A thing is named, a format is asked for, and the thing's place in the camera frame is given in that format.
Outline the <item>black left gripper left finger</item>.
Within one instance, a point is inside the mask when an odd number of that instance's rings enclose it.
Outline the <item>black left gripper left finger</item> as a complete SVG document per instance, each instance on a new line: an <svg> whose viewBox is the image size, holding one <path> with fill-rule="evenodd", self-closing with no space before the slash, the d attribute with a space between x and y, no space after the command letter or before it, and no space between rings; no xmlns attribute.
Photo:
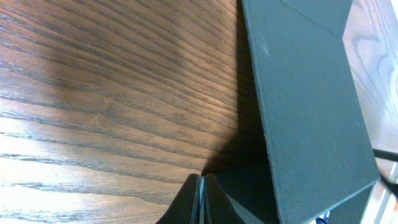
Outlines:
<svg viewBox="0 0 398 224"><path fill-rule="evenodd" d="M156 224L194 224L197 223L200 201L200 176L190 174L170 207Z"/></svg>

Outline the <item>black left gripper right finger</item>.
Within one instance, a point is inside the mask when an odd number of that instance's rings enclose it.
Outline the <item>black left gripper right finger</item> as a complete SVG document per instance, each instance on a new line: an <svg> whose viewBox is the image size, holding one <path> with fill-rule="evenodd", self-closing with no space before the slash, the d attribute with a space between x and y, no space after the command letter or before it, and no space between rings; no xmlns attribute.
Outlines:
<svg viewBox="0 0 398 224"><path fill-rule="evenodd" d="M206 224L244 224L214 174L205 177L204 216Z"/></svg>

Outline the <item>blue biscuit bar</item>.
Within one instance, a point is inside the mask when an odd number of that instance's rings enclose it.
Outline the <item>blue biscuit bar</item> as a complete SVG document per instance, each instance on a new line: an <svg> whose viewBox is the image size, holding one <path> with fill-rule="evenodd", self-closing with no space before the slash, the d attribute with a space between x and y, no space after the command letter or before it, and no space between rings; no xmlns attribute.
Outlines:
<svg viewBox="0 0 398 224"><path fill-rule="evenodd" d="M320 215L318 218L315 219L316 224L328 224L330 212L326 212L323 215Z"/></svg>

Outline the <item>dark green box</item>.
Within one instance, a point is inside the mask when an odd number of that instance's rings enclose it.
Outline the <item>dark green box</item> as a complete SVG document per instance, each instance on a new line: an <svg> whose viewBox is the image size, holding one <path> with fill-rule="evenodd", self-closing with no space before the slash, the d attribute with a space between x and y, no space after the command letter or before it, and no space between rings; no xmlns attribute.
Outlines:
<svg viewBox="0 0 398 224"><path fill-rule="evenodd" d="M218 174L244 223L361 223L380 175L343 34L351 1L243 1L266 165Z"/></svg>

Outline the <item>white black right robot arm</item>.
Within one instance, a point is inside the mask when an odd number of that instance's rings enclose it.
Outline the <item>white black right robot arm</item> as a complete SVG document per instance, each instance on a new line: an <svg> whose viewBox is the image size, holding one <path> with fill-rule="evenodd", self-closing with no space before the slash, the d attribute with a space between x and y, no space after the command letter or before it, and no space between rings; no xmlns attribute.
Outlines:
<svg viewBox="0 0 398 224"><path fill-rule="evenodd" d="M397 163L376 159L377 166L389 182L397 183ZM381 182L371 192L362 224L397 224L397 197Z"/></svg>

